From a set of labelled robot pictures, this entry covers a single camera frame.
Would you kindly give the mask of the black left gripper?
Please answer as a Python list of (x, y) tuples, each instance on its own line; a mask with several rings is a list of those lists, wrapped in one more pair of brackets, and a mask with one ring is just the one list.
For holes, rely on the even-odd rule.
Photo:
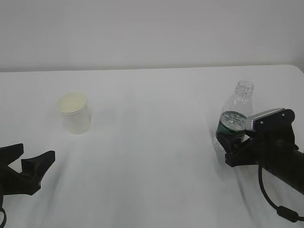
[(0, 207), (5, 195), (34, 195), (41, 188), (41, 180), (55, 162), (55, 151), (47, 151), (37, 157), (22, 159), (22, 172), (8, 165), (24, 153), (22, 143), (0, 148)]

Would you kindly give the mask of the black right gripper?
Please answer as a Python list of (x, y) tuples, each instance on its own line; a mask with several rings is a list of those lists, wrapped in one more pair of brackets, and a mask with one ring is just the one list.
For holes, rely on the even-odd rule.
[(217, 131), (218, 150), (226, 153), (231, 167), (258, 165), (264, 168), (298, 168), (299, 148), (293, 136), (250, 137), (244, 131)]

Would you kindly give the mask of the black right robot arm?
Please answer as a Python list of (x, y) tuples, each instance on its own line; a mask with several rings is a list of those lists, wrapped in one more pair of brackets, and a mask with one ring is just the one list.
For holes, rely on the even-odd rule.
[(260, 164), (263, 169), (303, 193), (304, 154), (295, 144), (293, 129), (264, 133), (246, 131), (246, 135), (249, 138), (241, 142), (239, 137), (216, 134), (226, 152), (226, 164), (230, 167)]

